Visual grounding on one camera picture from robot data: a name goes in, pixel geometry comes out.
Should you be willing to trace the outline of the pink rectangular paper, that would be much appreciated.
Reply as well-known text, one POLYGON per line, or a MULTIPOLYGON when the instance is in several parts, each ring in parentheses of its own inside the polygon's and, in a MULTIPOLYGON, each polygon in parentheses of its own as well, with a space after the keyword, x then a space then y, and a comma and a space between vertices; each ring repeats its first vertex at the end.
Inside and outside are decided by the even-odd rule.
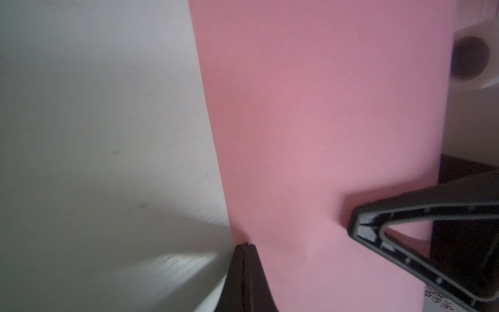
POLYGON ((280 311, 421 311, 347 234, 437 182, 455 1, 191 1, 229 222, 280 311))

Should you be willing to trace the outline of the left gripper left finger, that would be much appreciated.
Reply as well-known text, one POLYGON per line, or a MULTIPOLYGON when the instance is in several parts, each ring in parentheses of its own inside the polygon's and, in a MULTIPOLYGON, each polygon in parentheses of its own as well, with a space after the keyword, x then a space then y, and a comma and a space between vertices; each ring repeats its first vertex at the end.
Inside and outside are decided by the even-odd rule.
POLYGON ((235 247, 226 281, 214 312, 244 311, 244 248, 235 247))

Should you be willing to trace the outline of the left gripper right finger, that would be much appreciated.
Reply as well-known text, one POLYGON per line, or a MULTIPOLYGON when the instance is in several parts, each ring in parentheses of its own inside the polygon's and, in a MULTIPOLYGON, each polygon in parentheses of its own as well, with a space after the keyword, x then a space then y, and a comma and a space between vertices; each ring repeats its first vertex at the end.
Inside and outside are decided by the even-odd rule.
POLYGON ((278 311, 254 244, 243 245, 243 311, 278 311))

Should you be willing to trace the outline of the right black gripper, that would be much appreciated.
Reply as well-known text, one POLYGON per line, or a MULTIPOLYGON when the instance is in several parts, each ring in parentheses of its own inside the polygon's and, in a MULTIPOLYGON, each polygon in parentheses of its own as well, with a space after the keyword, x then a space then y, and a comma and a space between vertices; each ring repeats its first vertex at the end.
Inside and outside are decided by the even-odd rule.
POLYGON ((439 185, 355 208, 348 235, 467 311, 498 310, 498 168, 444 155, 439 185), (431 256, 389 228, 434 223, 431 256))

